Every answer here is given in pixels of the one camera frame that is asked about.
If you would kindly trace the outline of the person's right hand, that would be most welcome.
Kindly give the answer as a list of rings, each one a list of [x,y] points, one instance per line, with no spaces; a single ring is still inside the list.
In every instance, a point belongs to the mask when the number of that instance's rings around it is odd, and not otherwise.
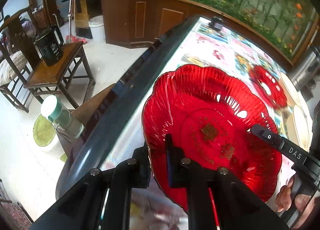
[[[292,176],[287,185],[282,186],[280,192],[276,195],[277,212],[280,213],[282,211],[287,211],[293,203],[295,204],[296,209],[300,212],[302,212],[306,206],[309,207],[307,203],[309,202],[311,196],[298,194],[294,201],[292,200],[291,194],[293,191],[294,182],[295,176]]]

